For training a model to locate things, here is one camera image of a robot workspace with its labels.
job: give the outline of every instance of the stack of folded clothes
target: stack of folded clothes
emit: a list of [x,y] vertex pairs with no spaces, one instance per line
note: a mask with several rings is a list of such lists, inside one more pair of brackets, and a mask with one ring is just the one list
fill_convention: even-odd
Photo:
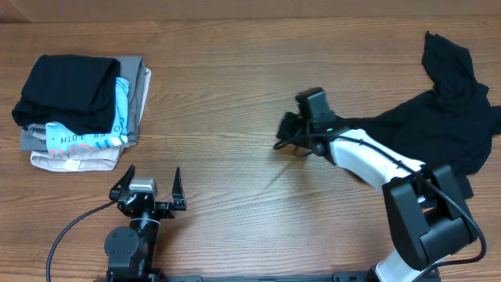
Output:
[[141,56],[41,56],[13,110],[21,150],[53,172],[114,169],[138,141],[150,79]]

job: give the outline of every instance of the folded gray shirt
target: folded gray shirt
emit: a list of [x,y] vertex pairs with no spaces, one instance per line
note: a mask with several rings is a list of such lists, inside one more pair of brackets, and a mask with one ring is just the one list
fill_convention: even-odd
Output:
[[[141,56],[117,56],[113,57],[120,62],[120,77],[129,82],[128,93],[128,143],[124,146],[134,146],[138,142],[139,122],[142,104],[142,94],[144,92],[145,66]],[[44,140],[32,136],[28,131],[21,130],[21,150],[22,151],[46,151],[47,146]]]

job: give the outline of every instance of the black fabric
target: black fabric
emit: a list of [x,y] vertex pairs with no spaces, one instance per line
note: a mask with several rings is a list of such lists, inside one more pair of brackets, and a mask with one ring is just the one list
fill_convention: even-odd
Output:
[[426,33],[422,64],[432,90],[375,118],[346,122],[406,157],[451,165],[464,197],[473,197],[466,175],[487,160],[492,135],[501,133],[501,108],[490,106],[488,87],[475,79],[468,49]]
[[58,121],[78,135],[108,133],[120,62],[63,55],[38,58],[14,107],[19,126]]

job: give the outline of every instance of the folded blue shirt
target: folded blue shirt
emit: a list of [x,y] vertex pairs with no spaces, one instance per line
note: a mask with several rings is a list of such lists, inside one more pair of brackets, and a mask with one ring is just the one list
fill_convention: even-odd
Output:
[[77,135],[59,122],[45,125],[47,151],[51,154],[67,154],[78,150],[110,148],[125,144],[128,124],[128,81],[116,79],[115,118],[110,133]]

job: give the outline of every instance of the wooden tabletop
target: wooden tabletop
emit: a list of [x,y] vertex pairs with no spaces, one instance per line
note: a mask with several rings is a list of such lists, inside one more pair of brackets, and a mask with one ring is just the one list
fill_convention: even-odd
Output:
[[[343,117],[372,117],[430,89],[426,31],[467,47],[479,82],[501,104],[501,16],[0,25],[0,281],[45,281],[61,230],[107,202],[130,164],[170,198],[181,167],[189,205],[164,220],[156,266],[205,277],[366,270],[393,248],[374,188],[321,157],[273,151],[294,93],[328,92]],[[138,146],[112,172],[47,172],[20,152],[11,110],[42,54],[143,55],[153,72]],[[444,281],[501,277],[501,139],[468,201],[488,241],[485,260],[441,269]],[[106,235],[128,225],[115,207],[78,223],[52,281],[103,278]],[[479,243],[453,258],[475,256]]]

